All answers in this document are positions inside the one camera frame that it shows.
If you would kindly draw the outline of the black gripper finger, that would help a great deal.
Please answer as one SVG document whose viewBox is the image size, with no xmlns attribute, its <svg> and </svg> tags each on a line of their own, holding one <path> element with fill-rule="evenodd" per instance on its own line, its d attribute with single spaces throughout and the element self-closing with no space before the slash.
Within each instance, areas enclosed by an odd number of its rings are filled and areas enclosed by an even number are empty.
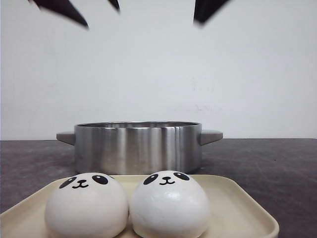
<svg viewBox="0 0 317 238">
<path fill-rule="evenodd" d="M 228 2 L 229 0 L 195 0 L 194 22 L 205 24 Z"/>
<path fill-rule="evenodd" d="M 118 0 L 108 0 L 108 2 L 111 4 L 111 6 L 117 11 L 120 12 L 120 5 Z"/>
<path fill-rule="evenodd" d="M 39 9 L 45 8 L 80 24 L 86 29 L 89 28 L 85 18 L 69 0 L 29 0 L 28 2 L 34 2 Z"/>
</svg>

